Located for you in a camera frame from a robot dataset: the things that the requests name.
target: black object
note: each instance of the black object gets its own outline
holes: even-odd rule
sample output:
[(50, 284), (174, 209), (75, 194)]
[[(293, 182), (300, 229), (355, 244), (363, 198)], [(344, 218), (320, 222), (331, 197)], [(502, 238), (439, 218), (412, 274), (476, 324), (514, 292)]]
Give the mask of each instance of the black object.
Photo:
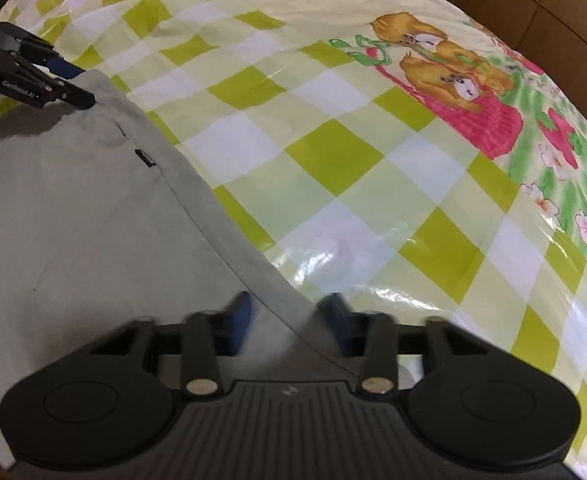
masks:
[[(53, 78), (35, 65), (46, 66)], [(0, 23), (0, 94), (41, 108), (60, 99), (76, 108), (91, 108), (94, 95), (69, 81), (82, 70), (66, 62), (45, 40), (12, 23)]]
[[(135, 321), (16, 384), (0, 428), (25, 479), (575, 480), (562, 464), (580, 412), (573, 394), (444, 319), (395, 325), (318, 305), (345, 355), (342, 381), (238, 381), (250, 296), (180, 325)], [(182, 356), (180, 391), (155, 377)], [(422, 354), (425, 376), (398, 390), (396, 355)]]
[(156, 165), (156, 163), (150, 158), (150, 156), (147, 155), (147, 152), (136, 149), (135, 154), (138, 155), (140, 157), (140, 160), (147, 165), (147, 168), (153, 168)]

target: metal screw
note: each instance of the metal screw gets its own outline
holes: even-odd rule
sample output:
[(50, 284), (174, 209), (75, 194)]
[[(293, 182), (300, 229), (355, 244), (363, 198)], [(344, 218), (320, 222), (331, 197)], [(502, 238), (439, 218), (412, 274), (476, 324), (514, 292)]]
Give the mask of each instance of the metal screw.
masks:
[(211, 379), (194, 379), (186, 384), (186, 389), (197, 396), (211, 395), (218, 391), (218, 383)]
[(386, 377), (369, 377), (360, 386), (362, 386), (365, 392), (369, 392), (370, 394), (383, 395), (393, 389), (393, 382)]

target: cartoon animal print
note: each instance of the cartoon animal print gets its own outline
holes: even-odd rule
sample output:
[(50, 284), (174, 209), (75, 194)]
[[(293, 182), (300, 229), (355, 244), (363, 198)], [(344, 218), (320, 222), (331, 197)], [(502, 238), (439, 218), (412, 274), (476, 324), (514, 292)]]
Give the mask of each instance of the cartoon animal print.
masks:
[(482, 111), (482, 107), (473, 102), (480, 97), (480, 89), (468, 75), (411, 54), (400, 61), (400, 68), (417, 91), (430, 95), (446, 107), (464, 108), (477, 114)]
[(385, 14), (371, 23), (373, 31), (383, 41), (406, 45), (433, 62), (445, 64), (453, 71), (474, 76), (499, 95), (515, 88), (513, 78), (457, 43), (449, 41), (438, 28), (421, 22), (408, 12)]

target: grey trousers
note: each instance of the grey trousers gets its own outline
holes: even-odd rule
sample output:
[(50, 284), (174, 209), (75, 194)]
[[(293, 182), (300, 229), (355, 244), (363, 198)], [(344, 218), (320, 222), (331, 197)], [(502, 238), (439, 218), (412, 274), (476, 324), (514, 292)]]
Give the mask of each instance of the grey trousers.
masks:
[[(132, 318), (179, 322), (240, 290), (254, 319), (242, 355), (222, 363), (226, 378), (352, 380), (355, 363), (315, 306), (145, 114), (101, 73), (74, 82), (96, 94), (94, 108), (20, 106), (0, 120), (0, 399)], [(1, 435), (0, 460), (11, 460)]]

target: robotic arm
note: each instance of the robotic arm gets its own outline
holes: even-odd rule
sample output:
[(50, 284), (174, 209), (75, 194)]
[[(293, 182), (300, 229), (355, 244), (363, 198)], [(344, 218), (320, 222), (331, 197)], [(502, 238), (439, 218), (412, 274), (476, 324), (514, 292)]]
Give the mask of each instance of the robotic arm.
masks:
[(67, 80), (81, 72), (51, 43), (12, 23), (0, 23), (0, 94), (36, 108), (60, 99), (85, 110), (96, 103), (94, 95)]

